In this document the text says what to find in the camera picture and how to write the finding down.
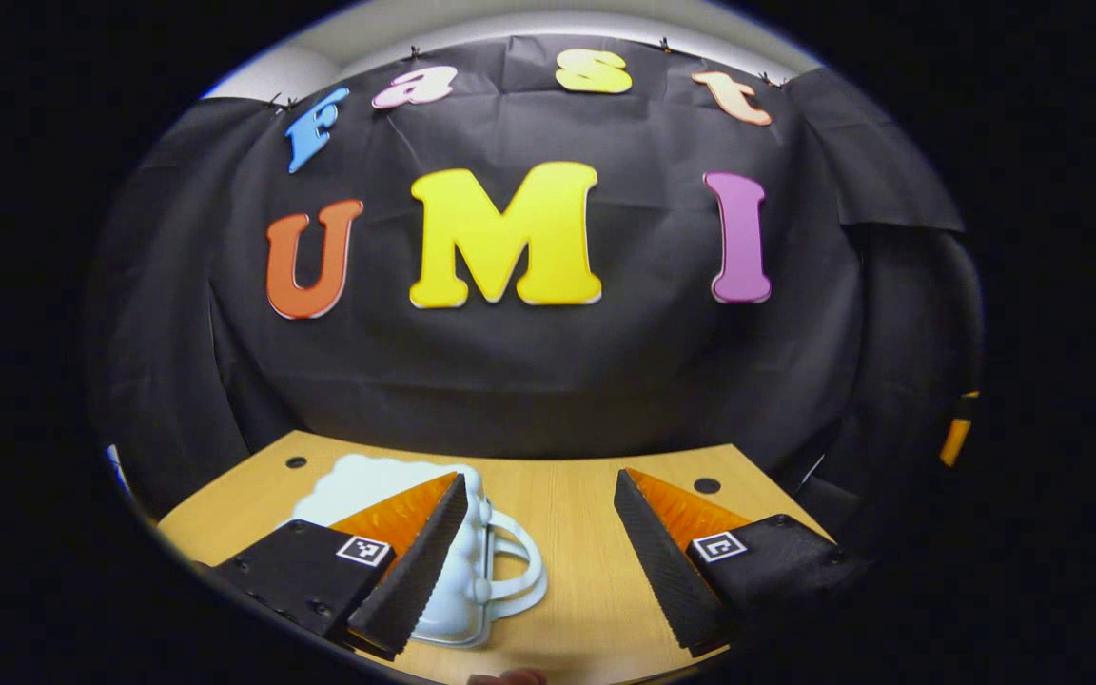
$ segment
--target black cloth backdrop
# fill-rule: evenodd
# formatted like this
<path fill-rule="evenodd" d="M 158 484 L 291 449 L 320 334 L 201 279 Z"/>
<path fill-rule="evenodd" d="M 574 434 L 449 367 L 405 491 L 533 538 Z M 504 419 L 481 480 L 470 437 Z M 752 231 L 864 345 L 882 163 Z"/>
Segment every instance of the black cloth backdrop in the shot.
<path fill-rule="evenodd" d="M 621 94 L 564 90 L 556 56 L 609 50 Z M 454 91 L 378 112 L 423 67 Z M 734 119 L 700 70 L 756 91 L 770 126 Z M 335 88 L 330 140 L 287 173 L 287 127 Z M 504 209 L 532 168 L 596 169 L 586 307 L 469 299 L 419 309 L 413 181 L 470 170 Z M 721 304 L 717 196 L 705 172 L 761 183 L 762 304 Z M 362 199 L 335 307 L 288 321 L 265 295 L 269 225 L 305 213 L 296 274 L 319 276 L 323 206 Z M 958 395 L 978 389 L 974 271 L 954 201 L 886 112 L 830 69 L 783 88 L 651 45 L 513 36 L 332 83 L 287 112 L 198 101 L 123 187 L 88 298 L 91 406 L 136 499 L 169 512 L 288 430 L 404 450 L 604 457 L 734 443 L 868 550 L 923 495 Z M 806 478 L 823 457 L 819 469 Z"/>

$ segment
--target letter m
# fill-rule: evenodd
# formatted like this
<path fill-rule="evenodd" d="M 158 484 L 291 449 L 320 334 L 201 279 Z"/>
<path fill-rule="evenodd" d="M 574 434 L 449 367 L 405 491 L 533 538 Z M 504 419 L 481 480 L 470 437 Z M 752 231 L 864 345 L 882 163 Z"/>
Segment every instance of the letter m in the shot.
<path fill-rule="evenodd" d="M 409 289 L 415 307 L 461 307 L 468 285 L 456 276 L 456 248 L 490 302 L 505 292 L 527 249 L 518 298 L 529 305 L 587 305 L 603 285 L 591 273 L 586 194 L 600 175 L 579 162 L 545 162 L 527 172 L 505 213 L 470 170 L 441 170 L 413 182 L 425 204 L 422 278 Z"/>

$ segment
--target white mug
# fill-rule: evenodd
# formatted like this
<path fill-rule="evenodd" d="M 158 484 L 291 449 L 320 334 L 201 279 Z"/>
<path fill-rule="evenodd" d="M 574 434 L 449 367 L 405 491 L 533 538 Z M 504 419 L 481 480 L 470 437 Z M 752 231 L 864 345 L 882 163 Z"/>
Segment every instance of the white mug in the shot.
<path fill-rule="evenodd" d="M 290 520 L 332 525 L 445 472 L 465 475 L 468 513 L 412 638 L 436 646 L 482 646 L 492 621 L 529 609 L 544 598 L 548 573 L 530 535 L 513 517 L 493 509 L 475 468 L 346 455 L 296 504 Z M 494 529 L 505 530 L 514 540 L 496 537 Z M 527 571 L 509 581 L 493 581 L 493 557 L 499 553 L 526 560 Z"/>

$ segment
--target wooden table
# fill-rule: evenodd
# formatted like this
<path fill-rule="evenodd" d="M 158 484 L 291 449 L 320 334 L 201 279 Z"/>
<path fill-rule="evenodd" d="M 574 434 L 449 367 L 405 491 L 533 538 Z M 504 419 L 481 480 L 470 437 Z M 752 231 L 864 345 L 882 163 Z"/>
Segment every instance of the wooden table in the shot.
<path fill-rule="evenodd" d="M 717 479 L 721 489 L 704 498 L 719 506 L 752 521 L 788 513 L 826 535 L 733 445 L 640 457 L 527 460 L 387 450 L 300 432 L 222 473 L 164 516 L 158 529 L 191 559 L 216 566 L 288 520 L 295 503 L 346 454 L 470 465 L 481 472 L 493 506 L 513 516 L 544 556 L 547 595 L 522 615 L 495 621 L 486 646 L 457 650 L 413 640 L 393 663 L 374 659 L 448 685 L 463 685 L 472 673 L 495 675 L 510 667 L 538 667 L 551 685 L 609 685 L 692 666 L 719 653 L 692 659 L 674 641 L 613 504 L 621 468 L 692 491 L 696 479 Z M 286 460 L 296 456 L 307 464 L 287 467 Z M 525 568 L 503 555 L 493 571 L 503 580 Z"/>

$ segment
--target foam letter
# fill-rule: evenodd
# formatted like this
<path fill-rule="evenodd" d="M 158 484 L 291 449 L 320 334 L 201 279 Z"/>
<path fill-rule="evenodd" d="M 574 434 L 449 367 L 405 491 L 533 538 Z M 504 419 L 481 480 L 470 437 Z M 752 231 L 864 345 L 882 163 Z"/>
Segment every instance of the foam letter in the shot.
<path fill-rule="evenodd" d="M 718 302 L 762 302 L 773 294 L 764 276 L 761 203 L 764 186 L 733 173 L 709 172 L 704 183 L 718 195 L 721 209 L 721 273 L 712 278 Z"/>
<path fill-rule="evenodd" d="M 295 282 L 295 256 L 299 254 L 299 236 L 307 229 L 307 214 L 294 214 L 270 225 L 270 267 L 265 273 L 265 290 L 278 315 L 292 320 L 318 318 L 335 306 L 344 290 L 344 269 L 350 251 L 350 226 L 362 213 L 362 203 L 344 199 L 323 207 L 319 220 L 323 225 L 323 260 L 321 277 L 316 285 L 299 287 Z"/>
<path fill-rule="evenodd" d="M 578 47 L 557 55 L 557 82 L 568 90 L 624 92 L 631 88 L 625 61 L 615 53 L 583 50 Z"/>
<path fill-rule="evenodd" d="M 450 94 L 450 79 L 456 78 L 459 70 L 454 67 L 426 67 L 396 77 L 391 88 L 379 92 L 370 100 L 370 105 L 377 110 L 400 107 L 401 104 L 432 103 Z"/>
<path fill-rule="evenodd" d="M 529 305 L 587 305 L 603 285 L 591 273 L 586 195 L 600 175 L 579 162 L 545 162 L 527 173 L 505 213 L 470 170 L 439 170 L 413 182 L 425 204 L 422 278 L 409 289 L 415 307 L 460 307 L 468 285 L 456 277 L 456 248 L 484 299 L 496 302 L 514 265 L 529 251 L 518 298 Z"/>
<path fill-rule="evenodd" d="M 744 95 L 755 95 L 755 90 L 746 83 L 735 83 L 730 75 L 721 72 L 703 72 L 692 75 L 692 81 L 705 83 L 712 92 L 718 107 L 738 121 L 753 123 L 756 126 L 768 126 L 773 117 L 764 110 L 756 110 L 746 102 Z"/>
<path fill-rule="evenodd" d="M 287 138 L 290 138 L 293 156 L 290 160 L 290 173 L 299 170 L 304 162 L 312 159 L 313 153 L 321 151 L 323 145 L 328 144 L 328 129 L 335 124 L 335 104 L 344 100 L 350 94 L 349 88 L 338 88 L 327 96 L 307 110 L 304 116 L 295 119 L 290 128 L 286 129 Z"/>

